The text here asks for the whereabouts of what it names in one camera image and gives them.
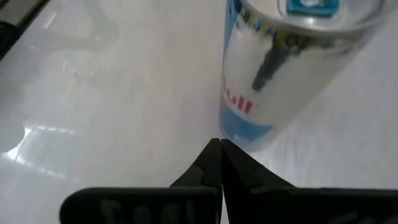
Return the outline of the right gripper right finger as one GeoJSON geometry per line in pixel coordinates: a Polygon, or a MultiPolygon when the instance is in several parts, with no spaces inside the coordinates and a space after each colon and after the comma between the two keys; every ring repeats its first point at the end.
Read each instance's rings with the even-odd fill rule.
{"type": "Polygon", "coordinates": [[[230,140],[221,147],[230,224],[398,224],[398,190],[296,187],[230,140]]]}

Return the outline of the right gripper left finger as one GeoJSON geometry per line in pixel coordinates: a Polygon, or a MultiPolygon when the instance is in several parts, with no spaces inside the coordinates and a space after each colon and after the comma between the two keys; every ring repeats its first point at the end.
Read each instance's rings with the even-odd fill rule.
{"type": "Polygon", "coordinates": [[[61,224],[219,224],[222,145],[211,139],[168,187],[91,187],[69,195],[61,224]]]}

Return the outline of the blue silver Red Bull can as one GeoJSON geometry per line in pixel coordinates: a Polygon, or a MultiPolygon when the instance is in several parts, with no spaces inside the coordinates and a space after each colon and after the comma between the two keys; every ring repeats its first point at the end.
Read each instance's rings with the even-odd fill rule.
{"type": "Polygon", "coordinates": [[[219,126],[254,149],[277,136],[398,10],[398,0],[226,0],[219,126]]]}

